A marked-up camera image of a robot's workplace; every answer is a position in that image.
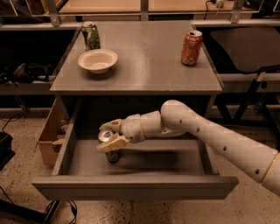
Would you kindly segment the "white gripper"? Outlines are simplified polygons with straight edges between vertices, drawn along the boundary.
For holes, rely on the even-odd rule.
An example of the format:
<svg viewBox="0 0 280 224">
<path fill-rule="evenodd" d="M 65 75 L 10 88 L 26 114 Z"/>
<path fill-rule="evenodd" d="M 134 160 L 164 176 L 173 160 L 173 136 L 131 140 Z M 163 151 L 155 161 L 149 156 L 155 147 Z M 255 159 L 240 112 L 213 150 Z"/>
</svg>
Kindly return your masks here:
<svg viewBox="0 0 280 224">
<path fill-rule="evenodd" d="M 115 119 L 106 122 L 100 126 L 99 131 L 101 131 L 98 135 L 100 144 L 97 146 L 97 150 L 104 153 L 120 150 L 129 142 L 137 144 L 145 140 L 139 114 L 130 115 L 123 120 Z"/>
</svg>

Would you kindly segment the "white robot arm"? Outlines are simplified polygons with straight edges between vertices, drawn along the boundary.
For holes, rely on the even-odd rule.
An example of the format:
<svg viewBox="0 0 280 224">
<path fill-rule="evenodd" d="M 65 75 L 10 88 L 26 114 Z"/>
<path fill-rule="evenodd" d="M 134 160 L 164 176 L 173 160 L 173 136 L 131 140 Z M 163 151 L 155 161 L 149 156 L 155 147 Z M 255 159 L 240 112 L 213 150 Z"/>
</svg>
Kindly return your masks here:
<svg viewBox="0 0 280 224">
<path fill-rule="evenodd" d="M 99 131 L 110 134 L 97 146 L 104 153 L 151 137 L 178 137 L 188 132 L 264 188 L 280 195 L 280 152 L 207 120 L 181 101 L 169 100 L 158 111 L 106 122 Z"/>
</svg>

